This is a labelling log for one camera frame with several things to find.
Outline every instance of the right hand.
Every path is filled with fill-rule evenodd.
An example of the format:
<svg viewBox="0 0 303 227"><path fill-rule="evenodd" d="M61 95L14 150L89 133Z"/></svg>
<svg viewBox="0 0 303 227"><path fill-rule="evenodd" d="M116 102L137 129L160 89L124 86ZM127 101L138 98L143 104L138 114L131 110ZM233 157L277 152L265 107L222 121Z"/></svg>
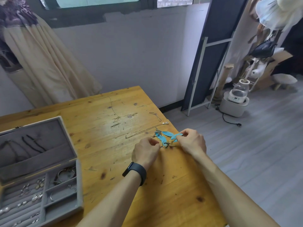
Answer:
<svg viewBox="0 0 303 227"><path fill-rule="evenodd" d="M193 129L185 129L180 132L176 138L183 150L189 153L195 160L198 160L202 154L206 154L206 144L203 135Z"/></svg>

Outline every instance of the table surface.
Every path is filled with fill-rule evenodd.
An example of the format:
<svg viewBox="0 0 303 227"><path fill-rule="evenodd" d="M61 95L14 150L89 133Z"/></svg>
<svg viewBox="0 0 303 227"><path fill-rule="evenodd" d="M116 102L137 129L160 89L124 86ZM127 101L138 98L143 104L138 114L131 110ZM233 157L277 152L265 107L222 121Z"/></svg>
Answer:
<svg viewBox="0 0 303 227"><path fill-rule="evenodd" d="M159 119L149 112L157 113ZM145 92L131 87L0 117L0 131L62 116L82 165L84 212L57 225L76 226L123 178L134 145L168 122ZM161 130L177 133L172 124ZM178 146L161 148L123 226L224 227L226 221L203 175Z"/></svg>

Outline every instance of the baseboard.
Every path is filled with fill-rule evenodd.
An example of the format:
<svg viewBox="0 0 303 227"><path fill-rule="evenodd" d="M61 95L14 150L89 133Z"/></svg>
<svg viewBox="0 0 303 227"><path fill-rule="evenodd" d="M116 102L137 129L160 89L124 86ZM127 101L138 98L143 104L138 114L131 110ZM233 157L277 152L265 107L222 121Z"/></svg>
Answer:
<svg viewBox="0 0 303 227"><path fill-rule="evenodd" d="M225 84L224 87L223 87L223 89L229 88L229 87L233 87L233 83L232 83L232 82ZM207 91L207 96L210 96L210 95L212 94L212 91L213 91L213 89L209 89L209 90ZM174 103L171 103L171 104L169 104L169 105L166 105L166 106L164 106L164 107L160 107L159 110L160 110L162 113L168 112L168 111L170 111L170 110L173 110L173 109L176 109L176 108L178 108L178 107L181 107L182 104L183 104L183 101L184 101L184 100L182 99L182 100L179 100L179 101L177 101L177 102L174 102Z"/></svg>

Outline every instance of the window frame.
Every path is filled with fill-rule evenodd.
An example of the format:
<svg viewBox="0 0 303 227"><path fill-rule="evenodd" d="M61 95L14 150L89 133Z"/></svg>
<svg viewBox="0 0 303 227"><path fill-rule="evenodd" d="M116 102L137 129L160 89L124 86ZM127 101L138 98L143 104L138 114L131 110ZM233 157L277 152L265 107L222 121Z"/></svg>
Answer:
<svg viewBox="0 0 303 227"><path fill-rule="evenodd" d="M43 18L51 28L106 22L104 14L121 12L128 14L145 9L157 9L157 0L61 8L57 0L26 0L32 11Z"/></svg>

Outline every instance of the gray floor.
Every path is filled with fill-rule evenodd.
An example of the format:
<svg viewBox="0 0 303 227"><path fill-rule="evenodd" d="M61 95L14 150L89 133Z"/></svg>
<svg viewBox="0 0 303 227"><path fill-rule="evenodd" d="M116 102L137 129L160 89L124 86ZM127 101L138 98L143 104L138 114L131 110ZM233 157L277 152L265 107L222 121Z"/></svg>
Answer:
<svg viewBox="0 0 303 227"><path fill-rule="evenodd" d="M303 226L303 78L289 90L249 95L241 118L200 107L165 113L177 130L198 130L211 159L282 227Z"/></svg>

